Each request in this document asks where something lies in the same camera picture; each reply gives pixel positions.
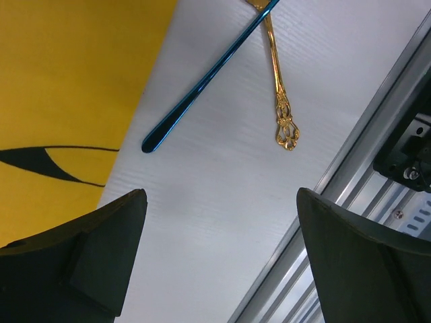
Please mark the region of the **blue metal fork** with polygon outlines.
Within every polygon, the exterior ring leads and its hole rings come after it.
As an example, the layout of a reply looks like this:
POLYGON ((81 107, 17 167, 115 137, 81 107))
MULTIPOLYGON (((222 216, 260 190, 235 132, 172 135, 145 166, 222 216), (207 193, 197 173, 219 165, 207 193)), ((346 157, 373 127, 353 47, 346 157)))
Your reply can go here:
POLYGON ((253 33, 258 25, 269 15, 279 0, 269 1, 257 14, 256 18, 244 29, 238 38, 230 45, 226 52, 216 61, 209 71, 190 89, 190 91, 171 109, 171 111, 147 134, 141 143, 143 153, 152 153, 163 143, 179 120, 193 105, 202 91, 216 76, 221 68, 232 58, 245 40, 253 33))

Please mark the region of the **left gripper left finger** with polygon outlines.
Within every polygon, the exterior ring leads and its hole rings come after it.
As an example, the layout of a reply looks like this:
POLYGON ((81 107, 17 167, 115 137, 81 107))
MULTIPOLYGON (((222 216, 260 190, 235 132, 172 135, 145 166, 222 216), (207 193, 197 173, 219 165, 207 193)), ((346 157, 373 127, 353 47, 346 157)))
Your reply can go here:
POLYGON ((1 248, 2 322, 114 322, 141 239, 147 195, 103 207, 1 248))

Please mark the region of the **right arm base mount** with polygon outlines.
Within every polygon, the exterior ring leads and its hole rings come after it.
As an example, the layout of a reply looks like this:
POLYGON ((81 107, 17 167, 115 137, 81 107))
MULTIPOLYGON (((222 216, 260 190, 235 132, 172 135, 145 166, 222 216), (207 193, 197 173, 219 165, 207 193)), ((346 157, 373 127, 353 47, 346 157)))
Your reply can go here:
POLYGON ((407 111, 373 163, 380 175, 416 192, 430 192, 430 72, 407 101, 407 111))

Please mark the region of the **yellow pikachu cloth placemat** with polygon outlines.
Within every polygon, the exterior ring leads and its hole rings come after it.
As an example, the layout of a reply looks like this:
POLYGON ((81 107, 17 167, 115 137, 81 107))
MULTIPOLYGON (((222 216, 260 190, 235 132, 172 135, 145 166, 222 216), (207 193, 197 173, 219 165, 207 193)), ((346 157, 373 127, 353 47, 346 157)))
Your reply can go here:
POLYGON ((175 1, 1 2, 1 244, 93 211, 175 1))

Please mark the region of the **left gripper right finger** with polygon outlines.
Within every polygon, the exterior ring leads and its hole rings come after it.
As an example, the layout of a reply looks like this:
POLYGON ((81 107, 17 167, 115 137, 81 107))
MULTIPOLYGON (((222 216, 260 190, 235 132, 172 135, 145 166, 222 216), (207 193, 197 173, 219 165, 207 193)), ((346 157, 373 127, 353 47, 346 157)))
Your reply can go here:
POLYGON ((326 322, 429 322, 430 242, 307 188, 298 218, 326 322))

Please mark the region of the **gold ornate spoon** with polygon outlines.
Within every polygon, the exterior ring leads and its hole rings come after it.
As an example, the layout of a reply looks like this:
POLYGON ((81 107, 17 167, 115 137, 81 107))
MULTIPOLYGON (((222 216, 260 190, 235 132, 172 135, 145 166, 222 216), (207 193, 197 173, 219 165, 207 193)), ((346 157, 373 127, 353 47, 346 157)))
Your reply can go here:
POLYGON ((269 40, 269 49, 275 80, 275 113, 277 123, 275 140, 277 144, 283 147, 285 150, 292 151, 297 145, 298 139, 300 137, 300 130, 294 123, 290 102, 284 87, 279 65, 275 33, 271 15, 269 13, 264 18, 263 25, 265 26, 269 40))

